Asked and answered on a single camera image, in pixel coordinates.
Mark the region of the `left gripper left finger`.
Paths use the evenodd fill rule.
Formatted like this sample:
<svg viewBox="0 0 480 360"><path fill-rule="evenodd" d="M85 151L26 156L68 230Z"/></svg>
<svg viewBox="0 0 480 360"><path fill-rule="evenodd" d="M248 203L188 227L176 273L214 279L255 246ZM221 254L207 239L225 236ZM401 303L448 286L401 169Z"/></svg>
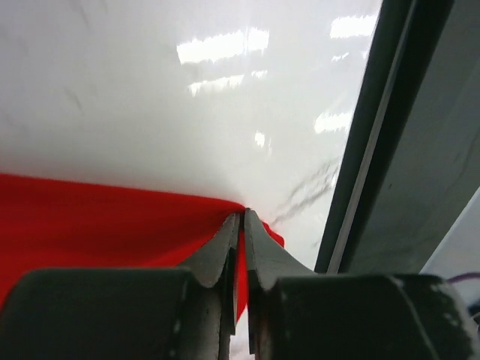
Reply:
<svg viewBox="0 0 480 360"><path fill-rule="evenodd" d="M240 214L228 216L206 244L189 256L181 267L194 281L187 298L178 332L177 359L228 359L230 337L236 333L236 255Z"/></svg>

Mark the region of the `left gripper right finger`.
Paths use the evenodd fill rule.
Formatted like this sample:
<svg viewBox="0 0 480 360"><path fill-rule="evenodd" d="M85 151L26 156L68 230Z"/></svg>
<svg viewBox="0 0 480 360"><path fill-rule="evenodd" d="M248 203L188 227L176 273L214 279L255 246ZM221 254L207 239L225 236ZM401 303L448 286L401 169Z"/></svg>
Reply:
<svg viewBox="0 0 480 360"><path fill-rule="evenodd" d="M280 246L253 209L244 213L244 243L248 283L249 350L260 355L260 320L266 314L262 300L279 278L309 277L316 273Z"/></svg>

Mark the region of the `red t shirt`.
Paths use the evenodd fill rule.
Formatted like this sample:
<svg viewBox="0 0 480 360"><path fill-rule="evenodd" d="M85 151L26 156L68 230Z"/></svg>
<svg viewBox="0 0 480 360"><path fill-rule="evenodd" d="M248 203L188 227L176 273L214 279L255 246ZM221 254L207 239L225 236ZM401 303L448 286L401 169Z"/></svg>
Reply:
<svg viewBox="0 0 480 360"><path fill-rule="evenodd" d="M177 266L242 214L181 193L1 175L1 300L27 272Z"/></svg>

